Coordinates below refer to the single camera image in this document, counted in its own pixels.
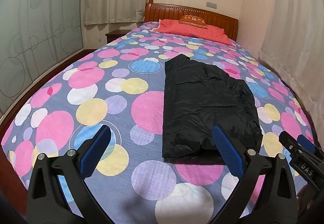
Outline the person's right hand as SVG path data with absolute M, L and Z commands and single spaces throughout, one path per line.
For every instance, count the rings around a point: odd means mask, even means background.
M 301 215 L 305 210 L 308 210 L 314 202 L 316 190 L 310 185 L 305 185 L 297 194 L 298 214 Z

